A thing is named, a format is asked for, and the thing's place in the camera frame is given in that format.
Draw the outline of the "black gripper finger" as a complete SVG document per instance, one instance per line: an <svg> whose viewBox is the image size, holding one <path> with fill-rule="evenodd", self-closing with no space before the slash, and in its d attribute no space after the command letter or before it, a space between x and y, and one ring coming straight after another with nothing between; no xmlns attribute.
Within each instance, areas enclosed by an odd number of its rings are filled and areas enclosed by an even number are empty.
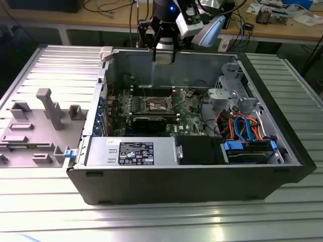
<svg viewBox="0 0 323 242"><path fill-rule="evenodd" d="M172 63L175 61L179 49L180 31L175 25L164 25L161 36L161 48L172 51Z"/></svg>
<svg viewBox="0 0 323 242"><path fill-rule="evenodd" d="M151 28L154 33L148 34L148 29ZM152 49L152 61L155 62L156 58L156 47L159 43L159 24L156 20L139 20L138 21L138 32L143 47Z"/></svg>

